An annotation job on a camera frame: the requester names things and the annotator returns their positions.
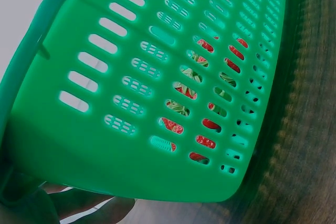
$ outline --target red strawberry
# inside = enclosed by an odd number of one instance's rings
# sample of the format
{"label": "red strawberry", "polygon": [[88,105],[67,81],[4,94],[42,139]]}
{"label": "red strawberry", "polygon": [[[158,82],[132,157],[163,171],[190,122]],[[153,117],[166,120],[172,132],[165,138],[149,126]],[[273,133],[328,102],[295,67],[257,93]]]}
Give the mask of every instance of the red strawberry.
{"label": "red strawberry", "polygon": [[176,144],[171,143],[171,146],[172,146],[172,152],[175,152],[175,150],[176,150]]}
{"label": "red strawberry", "polygon": [[236,55],[239,59],[244,60],[244,55],[239,52],[234,46],[230,45],[229,46],[230,51]]}
{"label": "red strawberry", "polygon": [[167,118],[162,118],[162,121],[166,128],[172,132],[175,132],[177,134],[182,134],[183,132],[183,127]]}
{"label": "red strawberry", "polygon": [[194,160],[194,161],[202,161],[204,159],[207,159],[205,156],[202,156],[201,154],[195,153],[195,152],[191,152],[189,155],[190,159]]}
{"label": "red strawberry", "polygon": [[245,48],[248,48],[248,45],[246,43],[246,41],[244,41],[243,39],[237,39],[237,41]]}
{"label": "red strawberry", "polygon": [[204,146],[206,146],[208,148],[211,148],[211,149],[215,148],[215,146],[216,146],[216,144],[215,144],[214,141],[212,141],[212,140],[210,140],[210,139],[208,139],[208,138],[206,138],[204,136],[200,136],[200,135],[197,136],[196,137],[196,141],[199,144],[202,144],[202,145],[204,145]]}
{"label": "red strawberry", "polygon": [[236,64],[234,64],[231,60],[229,60],[229,59],[226,58],[224,61],[227,63],[227,65],[229,67],[231,67],[237,73],[240,73],[240,68]]}
{"label": "red strawberry", "polygon": [[214,51],[213,46],[211,46],[208,42],[206,42],[203,39],[200,39],[197,43],[200,44],[204,49],[208,50],[209,52]]}
{"label": "red strawberry", "polygon": [[205,127],[209,128],[209,129],[216,130],[216,129],[220,128],[220,126],[218,124],[214,123],[213,121],[210,121],[209,119],[204,119],[202,123]]}

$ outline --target basket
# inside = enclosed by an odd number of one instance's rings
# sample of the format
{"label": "basket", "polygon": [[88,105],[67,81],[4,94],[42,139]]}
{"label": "basket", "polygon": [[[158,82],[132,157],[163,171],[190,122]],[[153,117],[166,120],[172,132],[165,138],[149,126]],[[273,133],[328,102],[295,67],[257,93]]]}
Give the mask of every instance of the basket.
{"label": "basket", "polygon": [[285,1],[44,0],[0,86],[8,159],[97,193],[229,198],[264,119]]}

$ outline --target green colander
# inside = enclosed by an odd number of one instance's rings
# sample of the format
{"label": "green colander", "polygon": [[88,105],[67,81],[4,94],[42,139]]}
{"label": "green colander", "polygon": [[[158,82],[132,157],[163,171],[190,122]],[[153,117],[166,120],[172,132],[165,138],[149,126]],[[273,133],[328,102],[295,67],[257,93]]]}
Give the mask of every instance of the green colander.
{"label": "green colander", "polygon": [[0,86],[2,201],[42,181],[229,198],[263,122],[285,1],[44,0]]}

